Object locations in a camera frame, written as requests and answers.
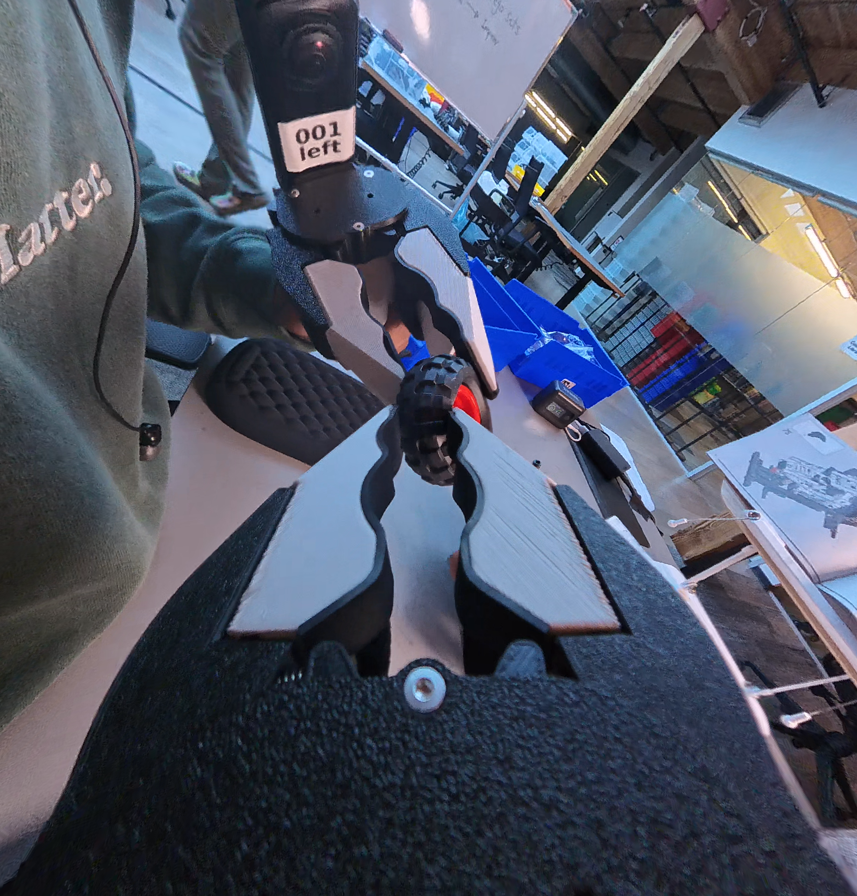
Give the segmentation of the small black device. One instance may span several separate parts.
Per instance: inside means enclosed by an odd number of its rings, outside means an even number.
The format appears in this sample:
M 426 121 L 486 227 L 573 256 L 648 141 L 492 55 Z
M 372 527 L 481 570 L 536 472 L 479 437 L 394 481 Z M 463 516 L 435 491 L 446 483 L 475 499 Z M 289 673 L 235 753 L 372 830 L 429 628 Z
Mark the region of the small black device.
M 556 380 L 531 399 L 533 410 L 555 428 L 564 430 L 584 413 L 585 406 L 566 384 Z

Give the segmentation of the whiteboard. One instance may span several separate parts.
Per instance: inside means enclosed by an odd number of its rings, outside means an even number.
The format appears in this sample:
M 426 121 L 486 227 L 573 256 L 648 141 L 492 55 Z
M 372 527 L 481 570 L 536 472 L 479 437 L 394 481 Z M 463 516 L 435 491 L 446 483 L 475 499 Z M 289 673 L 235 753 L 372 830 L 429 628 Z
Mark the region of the whiteboard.
M 362 1 L 359 11 L 490 139 L 576 19 L 569 1 Z

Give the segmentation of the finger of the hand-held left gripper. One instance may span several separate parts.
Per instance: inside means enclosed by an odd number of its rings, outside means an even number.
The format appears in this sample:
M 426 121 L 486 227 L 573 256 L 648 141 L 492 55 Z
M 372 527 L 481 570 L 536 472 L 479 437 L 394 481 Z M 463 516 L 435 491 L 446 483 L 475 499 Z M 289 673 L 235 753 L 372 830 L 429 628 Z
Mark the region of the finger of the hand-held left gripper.
M 404 370 L 385 328 L 364 306 L 357 268 L 337 261 L 313 263 L 311 289 L 328 320 L 326 339 L 334 359 L 385 405 L 396 405 Z
M 373 316 L 386 324 L 396 308 L 406 328 L 431 357 L 454 355 L 466 361 L 488 399 L 499 386 L 490 342 L 471 276 L 428 229 L 413 230 L 394 248 L 386 285 L 373 299 Z

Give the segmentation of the wooden beam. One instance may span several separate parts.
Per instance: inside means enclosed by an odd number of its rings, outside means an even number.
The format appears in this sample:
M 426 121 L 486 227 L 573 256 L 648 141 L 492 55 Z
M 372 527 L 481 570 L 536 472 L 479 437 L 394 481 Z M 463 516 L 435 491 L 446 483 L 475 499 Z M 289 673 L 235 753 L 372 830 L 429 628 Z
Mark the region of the wooden beam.
M 647 100 L 704 31 L 705 25 L 698 13 L 689 14 L 681 21 L 679 27 L 672 32 L 618 106 L 577 156 L 575 163 L 569 167 L 557 186 L 546 193 L 543 203 L 551 215 L 559 212 L 575 189 L 592 173 L 605 152 L 612 147 L 614 141 L 642 110 Z

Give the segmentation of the blue plastic bin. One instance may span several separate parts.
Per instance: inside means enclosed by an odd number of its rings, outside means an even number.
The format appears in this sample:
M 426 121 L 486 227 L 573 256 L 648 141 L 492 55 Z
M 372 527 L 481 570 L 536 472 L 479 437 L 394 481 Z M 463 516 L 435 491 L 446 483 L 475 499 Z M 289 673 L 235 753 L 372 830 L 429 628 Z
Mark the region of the blue plastic bin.
M 560 380 L 586 407 L 627 386 L 599 342 L 577 319 L 512 280 L 502 286 L 478 259 L 469 262 L 497 372 L 538 387 Z

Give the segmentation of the person's left forearm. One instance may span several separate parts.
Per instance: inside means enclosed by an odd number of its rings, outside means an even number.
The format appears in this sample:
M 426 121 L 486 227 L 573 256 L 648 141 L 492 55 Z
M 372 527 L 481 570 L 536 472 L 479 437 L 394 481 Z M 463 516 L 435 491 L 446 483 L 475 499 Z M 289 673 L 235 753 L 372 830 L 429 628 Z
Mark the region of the person's left forearm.
M 231 339 L 313 345 L 278 284 L 265 230 L 232 225 L 206 210 L 135 144 L 148 265 L 148 315 L 185 330 Z

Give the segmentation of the lego instruction booklet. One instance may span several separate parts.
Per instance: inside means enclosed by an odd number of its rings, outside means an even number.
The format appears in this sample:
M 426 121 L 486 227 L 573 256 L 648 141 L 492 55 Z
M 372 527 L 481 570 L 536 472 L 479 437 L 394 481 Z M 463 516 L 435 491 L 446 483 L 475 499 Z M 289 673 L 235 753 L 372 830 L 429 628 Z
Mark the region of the lego instruction booklet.
M 802 414 L 709 456 L 857 628 L 857 451 Z

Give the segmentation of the black hoodie drawstring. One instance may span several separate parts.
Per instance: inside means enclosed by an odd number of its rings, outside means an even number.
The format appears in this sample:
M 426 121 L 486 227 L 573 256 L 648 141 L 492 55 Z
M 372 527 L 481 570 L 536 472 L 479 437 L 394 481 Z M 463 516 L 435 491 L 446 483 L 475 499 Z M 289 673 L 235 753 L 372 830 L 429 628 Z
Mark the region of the black hoodie drawstring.
M 100 376 L 100 363 L 105 347 L 105 340 L 107 334 L 107 328 L 109 324 L 109 319 L 111 315 L 111 311 L 114 305 L 115 298 L 117 297 L 119 288 L 121 287 L 126 272 L 128 270 L 129 264 L 132 261 L 138 239 L 140 236 L 141 230 L 141 214 L 140 214 L 140 204 L 141 204 L 141 181 L 140 181 L 140 169 L 138 156 L 135 150 L 135 145 L 133 141 L 133 136 L 131 133 L 131 128 L 129 121 L 126 116 L 126 111 L 122 104 L 122 100 L 120 99 L 117 89 L 115 88 L 109 71 L 102 61 L 100 54 L 98 52 L 98 48 L 94 43 L 93 37 L 89 30 L 88 25 L 84 19 L 84 16 L 80 10 L 80 7 L 76 1 L 69 1 L 68 6 L 70 7 L 73 16 L 75 17 L 76 23 L 80 29 L 82 36 L 86 42 L 87 48 L 91 54 L 93 61 L 98 69 L 98 74 L 100 76 L 101 81 L 103 82 L 107 92 L 109 93 L 110 99 L 114 106 L 114 109 L 118 115 L 119 122 L 121 124 L 121 128 L 123 131 L 123 135 L 126 142 L 126 147 L 129 153 L 130 162 L 131 162 L 131 171 L 133 178 L 133 216 L 132 216 L 132 224 L 129 235 L 129 241 L 126 247 L 126 251 L 124 253 L 123 259 L 119 265 L 115 278 L 112 281 L 109 292 L 105 298 L 105 302 L 103 304 L 103 308 L 101 311 L 99 325 L 98 325 L 98 334 L 97 340 L 94 349 L 93 362 L 92 362 L 92 378 L 93 385 L 98 396 L 98 400 L 103 405 L 103 407 L 107 410 L 109 417 L 116 421 L 126 430 L 137 433 L 139 439 L 139 458 L 141 462 L 149 462 L 155 459 L 160 452 L 162 446 L 162 427 L 156 423 L 148 423 L 142 422 L 139 425 L 133 425 L 128 420 L 124 418 L 124 416 L 115 408 L 110 399 L 108 398 L 104 386 L 101 381 Z

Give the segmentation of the black office chair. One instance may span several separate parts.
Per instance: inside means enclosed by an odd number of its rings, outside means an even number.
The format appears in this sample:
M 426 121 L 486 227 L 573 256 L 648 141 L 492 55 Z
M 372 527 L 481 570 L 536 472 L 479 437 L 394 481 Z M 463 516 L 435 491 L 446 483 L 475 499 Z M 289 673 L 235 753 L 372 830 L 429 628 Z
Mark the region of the black office chair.
M 468 222 L 488 225 L 488 239 L 464 239 L 464 247 L 502 282 L 525 283 L 553 247 L 552 230 L 530 210 L 542 169 L 542 161 L 532 156 L 513 200 L 503 196 L 496 204 L 482 192 L 473 195 L 476 208 L 468 213 Z

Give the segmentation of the black lego wheel red hub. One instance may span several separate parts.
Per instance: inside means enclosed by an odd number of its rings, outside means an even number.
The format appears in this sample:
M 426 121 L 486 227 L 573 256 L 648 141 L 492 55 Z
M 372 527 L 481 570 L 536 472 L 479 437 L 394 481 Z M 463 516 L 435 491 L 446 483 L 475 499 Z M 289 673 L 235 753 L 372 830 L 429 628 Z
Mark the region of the black lego wheel red hub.
M 450 435 L 452 413 L 491 429 L 489 403 L 471 365 L 452 355 L 418 361 L 402 380 L 398 396 L 400 440 L 408 465 L 431 485 L 454 483 L 459 435 Z

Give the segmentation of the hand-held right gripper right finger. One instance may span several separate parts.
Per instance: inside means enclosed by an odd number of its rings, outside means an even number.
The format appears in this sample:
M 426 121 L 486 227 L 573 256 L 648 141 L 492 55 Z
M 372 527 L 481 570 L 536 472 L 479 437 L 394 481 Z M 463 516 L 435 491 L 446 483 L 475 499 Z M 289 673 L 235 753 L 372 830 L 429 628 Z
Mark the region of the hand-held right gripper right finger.
M 547 666 L 566 666 L 561 637 L 621 633 L 556 486 L 462 410 L 450 433 L 464 516 L 455 584 L 464 665 L 497 666 L 510 644 L 530 641 Z

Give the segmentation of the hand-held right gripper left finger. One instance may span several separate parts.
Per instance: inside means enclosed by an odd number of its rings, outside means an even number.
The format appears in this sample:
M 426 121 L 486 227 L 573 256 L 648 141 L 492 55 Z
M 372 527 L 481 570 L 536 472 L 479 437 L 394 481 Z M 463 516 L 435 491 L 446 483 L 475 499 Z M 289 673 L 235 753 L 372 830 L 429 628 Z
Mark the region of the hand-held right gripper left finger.
M 358 654 L 389 633 L 393 574 L 381 519 L 400 462 L 388 407 L 299 478 L 230 636 L 291 642 L 298 653 L 334 641 Z

